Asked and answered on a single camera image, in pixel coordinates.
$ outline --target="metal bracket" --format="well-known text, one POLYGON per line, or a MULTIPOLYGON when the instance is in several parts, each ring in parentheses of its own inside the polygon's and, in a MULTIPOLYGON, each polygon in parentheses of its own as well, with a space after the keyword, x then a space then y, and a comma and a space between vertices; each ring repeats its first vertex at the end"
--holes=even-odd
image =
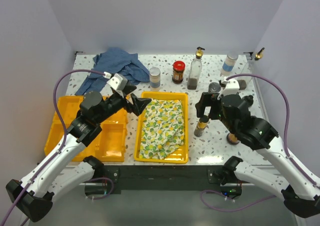
POLYGON ((215 170, 213 167, 207 168, 207 176, 209 183, 217 183, 217 177, 215 176, 215 170))
POLYGON ((114 183, 119 181, 119 168, 106 166, 105 176, 110 178, 114 183))

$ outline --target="white wall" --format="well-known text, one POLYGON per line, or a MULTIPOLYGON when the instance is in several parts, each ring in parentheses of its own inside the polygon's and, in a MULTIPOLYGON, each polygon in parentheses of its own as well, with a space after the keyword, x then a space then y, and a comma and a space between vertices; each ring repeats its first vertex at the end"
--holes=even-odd
MULTIPOLYGON (((276 82, 288 96, 288 145, 300 160, 320 176, 319 42, 320 0, 283 0, 257 49, 265 47, 257 73, 276 82)), ((279 93, 261 82, 268 116, 283 135, 285 104, 279 93)), ((320 216, 308 219, 319 225, 320 216)))
POLYGON ((73 49, 253 51, 282 0, 49 0, 73 49))
MULTIPOLYGON (((55 81, 73 53, 48 0, 0 0, 0 218, 11 202, 6 183, 43 158, 55 81)), ((17 225, 18 209, 6 225, 17 225)))

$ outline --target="small jar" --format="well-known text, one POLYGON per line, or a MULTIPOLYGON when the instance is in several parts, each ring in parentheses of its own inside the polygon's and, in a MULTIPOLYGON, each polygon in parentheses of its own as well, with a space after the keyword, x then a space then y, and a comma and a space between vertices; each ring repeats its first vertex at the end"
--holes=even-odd
POLYGON ((160 69, 158 67, 152 67, 149 70, 150 88, 152 91, 159 91, 160 89, 160 69))
POLYGON ((225 58, 224 64, 221 68, 220 76, 229 76, 232 69, 234 68, 239 55, 235 52, 229 52, 228 55, 225 58))
POLYGON ((173 64, 173 76, 172 80, 176 84, 180 84, 184 80, 184 72, 186 65, 182 61, 176 61, 173 64))
POLYGON ((205 130, 207 124, 209 122, 209 117, 208 116, 203 116, 200 118, 198 124, 196 125, 194 135, 196 137, 201 137, 203 134, 203 131, 205 130))

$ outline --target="sauce jar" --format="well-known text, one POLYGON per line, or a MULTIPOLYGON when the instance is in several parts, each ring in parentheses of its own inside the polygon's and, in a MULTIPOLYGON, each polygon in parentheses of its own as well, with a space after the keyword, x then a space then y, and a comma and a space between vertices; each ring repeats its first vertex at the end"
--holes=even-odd
POLYGON ((173 76, 172 80, 176 84, 180 84, 184 80, 184 72, 186 65, 182 61, 176 61, 173 64, 173 76))

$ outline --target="yellow divided tray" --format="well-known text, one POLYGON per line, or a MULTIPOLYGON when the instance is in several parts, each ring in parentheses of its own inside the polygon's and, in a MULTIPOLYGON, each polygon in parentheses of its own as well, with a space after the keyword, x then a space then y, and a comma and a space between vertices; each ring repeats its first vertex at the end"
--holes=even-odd
MULTIPOLYGON (((58 108, 68 128, 76 118, 79 105, 83 96, 64 96, 58 101, 58 108)), ((81 162, 87 156, 94 156, 104 162, 123 162, 125 160, 125 140, 128 123, 127 112, 121 109, 106 121, 101 123, 102 132, 81 153, 74 157, 74 162, 81 162)), ((63 136, 63 128, 57 113, 54 113, 48 139, 44 147, 45 155, 48 155, 58 144, 63 136)))
POLYGON ((140 144, 141 144, 141 132, 144 112, 139 116, 138 128, 135 139, 134 159, 136 161, 143 162, 162 162, 162 163, 187 163, 188 162, 188 95, 186 93, 170 93, 170 92, 142 92, 141 97, 152 98, 157 100, 180 100, 182 103, 182 110, 184 116, 184 130, 185 138, 184 145, 179 147, 175 152, 170 154, 165 159, 145 159, 139 158, 140 144))

